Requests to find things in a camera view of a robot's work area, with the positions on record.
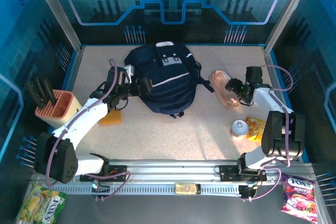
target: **knife block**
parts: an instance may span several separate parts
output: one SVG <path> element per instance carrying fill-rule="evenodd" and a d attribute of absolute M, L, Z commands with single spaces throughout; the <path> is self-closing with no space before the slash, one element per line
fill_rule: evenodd
<path fill-rule="evenodd" d="M 43 109 L 37 107 L 35 115 L 57 129 L 68 122 L 82 106 L 70 91 L 54 89 L 53 92 L 57 99 L 55 106 L 49 101 Z"/>

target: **fox's candy bag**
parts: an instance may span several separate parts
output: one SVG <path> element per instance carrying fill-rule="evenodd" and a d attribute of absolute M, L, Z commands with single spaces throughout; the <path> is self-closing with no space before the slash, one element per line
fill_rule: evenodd
<path fill-rule="evenodd" d="M 315 183 L 301 177 L 283 174 L 282 184 L 285 205 L 281 211 L 317 223 Z"/>
<path fill-rule="evenodd" d="M 16 220 L 34 224 L 55 224 L 66 200 L 67 195 L 65 193 L 33 185 L 20 208 Z"/>

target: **knife handle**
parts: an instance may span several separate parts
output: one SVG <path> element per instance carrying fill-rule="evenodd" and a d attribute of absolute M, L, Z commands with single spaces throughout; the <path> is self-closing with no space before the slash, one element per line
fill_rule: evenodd
<path fill-rule="evenodd" d="M 44 93 L 47 95 L 47 97 L 50 100 L 50 102 L 52 103 L 52 105 L 55 106 L 57 100 L 54 96 L 54 91 L 52 89 L 51 83 L 48 80 L 48 78 L 44 78 L 42 80 L 41 84 L 42 84 L 42 88 L 43 88 Z"/>
<path fill-rule="evenodd" d="M 48 100 L 46 94 L 43 91 L 43 88 L 42 88 L 42 85 L 41 85 L 41 78 L 40 77 L 35 78 L 35 82 L 36 82 L 36 88 L 37 88 L 40 96 L 42 97 L 44 103 L 47 104 L 49 100 Z"/>
<path fill-rule="evenodd" d="M 27 90 L 30 94 L 30 97 L 33 99 L 33 101 L 36 103 L 36 105 L 43 109 L 45 107 L 45 103 L 42 99 L 42 97 L 39 95 L 38 89 L 36 87 L 36 83 L 33 81 L 28 81 L 26 83 Z"/>

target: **gray floor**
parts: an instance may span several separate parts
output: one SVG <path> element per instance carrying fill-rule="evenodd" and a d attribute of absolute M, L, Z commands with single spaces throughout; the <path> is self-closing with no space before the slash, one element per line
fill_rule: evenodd
<path fill-rule="evenodd" d="M 73 93 L 84 104 L 90 93 L 106 80 L 108 59 L 124 66 L 123 60 L 135 46 L 87 46 L 76 77 Z M 207 77 L 217 69 L 231 77 L 245 80 L 246 67 L 265 64 L 261 47 L 189 46 L 202 64 L 201 75 Z M 263 80 L 270 83 L 266 69 Z M 122 111 L 122 123 L 96 124 L 78 145 L 78 154 L 94 151 L 118 159 L 236 159 L 258 146 L 250 140 L 234 141 L 228 134 L 235 120 L 246 116 L 266 120 L 256 105 L 226 110 L 203 86 L 185 116 L 174 120 L 153 113 L 139 98 L 130 98 Z"/>

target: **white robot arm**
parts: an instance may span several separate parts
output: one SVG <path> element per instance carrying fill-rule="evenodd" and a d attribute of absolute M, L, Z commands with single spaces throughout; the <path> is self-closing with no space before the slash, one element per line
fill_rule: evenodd
<path fill-rule="evenodd" d="M 130 81 L 132 68 L 127 70 L 128 80 Z M 97 102 L 109 89 L 113 81 L 114 71 L 109 70 L 104 89 L 100 85 L 96 91 L 90 95 L 90 99 L 77 113 L 87 110 L 71 127 L 68 124 L 53 131 L 52 135 L 41 133 L 37 140 L 36 157 L 34 170 L 41 174 L 46 174 L 47 160 L 54 146 L 56 139 L 65 131 L 62 141 L 57 146 L 57 152 L 52 160 L 50 167 L 50 177 L 67 183 L 76 175 L 99 174 L 107 176 L 109 173 L 109 159 L 98 154 L 88 156 L 76 156 L 75 149 L 87 132 L 104 116 L 106 116 L 120 100 L 128 96 L 136 96 L 147 93 L 152 85 L 149 79 L 144 78 L 137 83 L 127 83 L 124 68 L 118 68 L 117 85 L 106 99 L 99 102 L 96 106 L 88 110 L 89 106 Z M 229 91 L 234 91 L 244 105 L 257 104 L 264 113 L 268 114 L 261 146 L 254 151 L 244 153 L 237 163 L 238 175 L 259 175 L 265 162 L 276 158 L 286 157 L 285 148 L 285 113 L 289 114 L 289 156 L 298 157 L 303 152 L 304 139 L 304 117 L 296 115 L 293 110 L 286 107 L 271 90 L 268 84 L 262 83 L 262 71 L 260 67 L 248 67 L 246 72 L 246 82 L 243 84 L 238 79 L 231 79 L 225 87 Z"/>
<path fill-rule="evenodd" d="M 249 153 L 244 153 L 238 160 L 242 172 L 260 170 L 275 158 L 285 160 L 286 152 L 289 158 L 299 157 L 303 153 L 305 117 L 295 114 L 292 109 L 284 105 L 271 86 L 262 83 L 262 74 L 261 67 L 248 67 L 245 84 L 238 79 L 231 79 L 225 87 L 237 94 L 241 104 L 250 106 L 255 103 L 268 115 L 261 145 Z M 285 146 L 286 131 L 288 131 L 288 148 Z"/>
<path fill-rule="evenodd" d="M 109 159 L 94 153 L 87 156 L 76 156 L 75 150 L 78 144 L 100 119 L 119 104 L 120 100 L 148 93 L 152 89 L 151 80 L 148 78 L 131 82 L 131 76 L 134 73 L 132 66 L 117 68 L 116 84 L 112 87 L 115 69 L 112 67 L 109 70 L 107 80 L 97 87 L 83 108 L 66 124 L 54 130 L 52 134 L 41 133 L 37 138 L 34 161 L 36 172 L 47 174 L 48 159 L 50 155 L 53 155 L 49 174 L 51 178 L 62 183 L 71 181 L 76 175 L 107 175 Z M 52 148 L 58 140 L 60 142 L 56 151 L 52 153 Z"/>

